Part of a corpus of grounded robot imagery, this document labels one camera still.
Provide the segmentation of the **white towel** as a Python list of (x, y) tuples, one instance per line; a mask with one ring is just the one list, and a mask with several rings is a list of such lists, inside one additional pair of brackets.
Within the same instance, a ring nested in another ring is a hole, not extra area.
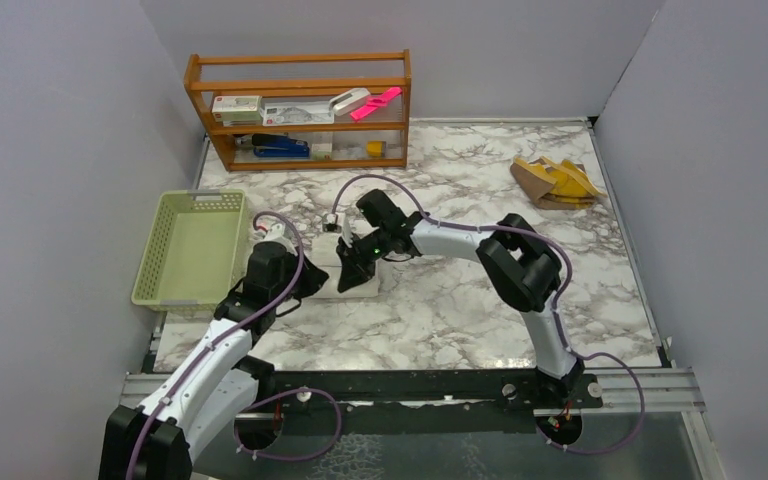
[(337, 253), (338, 241), (340, 239), (341, 235), (338, 233), (323, 233), (312, 240), (311, 249), (306, 256), (316, 267), (327, 273), (329, 278), (311, 296), (311, 299), (351, 300), (377, 297), (381, 284), (378, 271), (369, 280), (361, 284), (345, 291), (339, 289), (344, 273), (348, 274), (349, 280), (360, 279), (355, 270), (343, 268), (342, 257)]

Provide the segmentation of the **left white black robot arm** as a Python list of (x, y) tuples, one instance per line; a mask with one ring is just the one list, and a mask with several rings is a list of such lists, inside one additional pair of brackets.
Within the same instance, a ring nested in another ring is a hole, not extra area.
[(273, 401), (275, 368), (249, 352), (276, 320), (277, 307), (312, 296), (328, 278), (287, 240), (257, 243), (197, 347), (137, 407), (120, 405), (109, 416), (100, 478), (189, 478), (236, 414)]

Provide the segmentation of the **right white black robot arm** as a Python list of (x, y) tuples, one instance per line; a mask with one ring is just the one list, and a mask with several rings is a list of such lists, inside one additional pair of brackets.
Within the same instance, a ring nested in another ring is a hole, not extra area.
[(562, 262), (521, 216), (509, 214), (485, 227), (433, 221), (421, 212), (406, 215), (379, 189), (362, 196), (356, 206), (373, 231), (360, 237), (345, 229), (337, 241), (339, 292), (370, 281), (376, 263), (389, 254), (477, 262), (498, 297), (524, 320), (536, 354), (539, 398), (560, 407), (576, 395), (583, 361), (567, 350), (564, 329), (546, 312), (562, 286)]

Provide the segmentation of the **brown yellow towels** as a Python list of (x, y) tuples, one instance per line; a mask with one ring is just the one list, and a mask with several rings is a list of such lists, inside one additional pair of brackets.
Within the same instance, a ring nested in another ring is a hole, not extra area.
[(541, 156), (527, 161), (517, 156), (509, 167), (514, 181), (532, 204), (543, 210), (585, 210), (607, 193), (595, 186), (581, 164)]

